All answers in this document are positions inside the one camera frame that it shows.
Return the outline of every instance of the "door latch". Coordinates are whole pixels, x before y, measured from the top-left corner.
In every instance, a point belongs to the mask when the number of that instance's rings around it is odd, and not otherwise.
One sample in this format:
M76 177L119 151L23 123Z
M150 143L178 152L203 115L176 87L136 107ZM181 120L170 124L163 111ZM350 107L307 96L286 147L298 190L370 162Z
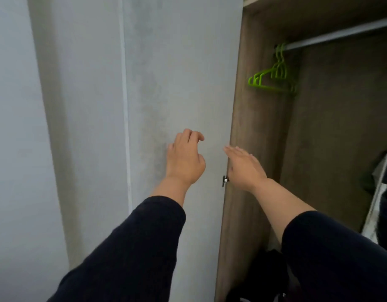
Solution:
M223 175L223 184L221 185L221 187L224 187L224 185L227 183L227 182L229 182L230 180L229 180L229 178L228 178L228 176L224 176Z

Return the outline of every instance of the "wardrobe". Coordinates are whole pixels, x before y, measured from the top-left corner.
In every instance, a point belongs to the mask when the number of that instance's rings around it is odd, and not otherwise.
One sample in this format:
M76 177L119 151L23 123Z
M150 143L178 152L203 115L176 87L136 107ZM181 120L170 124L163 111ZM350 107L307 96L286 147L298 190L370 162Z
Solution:
M296 94L251 87L277 44L387 18L387 0L244 0L232 146L317 210L360 232L372 195L360 182L387 149L387 26L283 51ZM256 199L226 183L217 302L277 241Z

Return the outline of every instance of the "black long-sleeve shirt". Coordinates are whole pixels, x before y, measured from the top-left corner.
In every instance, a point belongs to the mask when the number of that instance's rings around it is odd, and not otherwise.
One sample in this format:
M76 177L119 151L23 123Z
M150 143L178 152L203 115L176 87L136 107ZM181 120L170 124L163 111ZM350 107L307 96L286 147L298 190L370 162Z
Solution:
M146 199L48 301L168 301L185 219L170 198ZM289 223L282 253L309 301L387 302L387 251L321 213Z

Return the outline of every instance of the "person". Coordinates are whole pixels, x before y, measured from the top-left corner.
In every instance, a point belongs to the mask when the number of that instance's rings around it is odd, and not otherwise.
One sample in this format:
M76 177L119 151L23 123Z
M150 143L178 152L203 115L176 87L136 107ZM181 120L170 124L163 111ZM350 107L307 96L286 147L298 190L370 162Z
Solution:
M203 140L189 129L177 134L162 182L62 279L50 302L168 301L185 195L206 167L197 150ZM307 301L387 301L386 250L268 178L245 150L226 146L224 152L231 183L258 200Z

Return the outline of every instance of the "white wall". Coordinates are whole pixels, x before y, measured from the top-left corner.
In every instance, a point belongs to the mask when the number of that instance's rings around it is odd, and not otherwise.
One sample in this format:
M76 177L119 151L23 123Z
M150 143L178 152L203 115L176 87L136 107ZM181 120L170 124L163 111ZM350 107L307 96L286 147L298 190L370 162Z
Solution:
M204 133L206 171L189 190L170 301L213 301L243 0L124 0L131 191L165 173L166 144Z
M118 0L29 0L71 267L128 216Z
M0 0L0 301L45 301L67 269L27 0Z

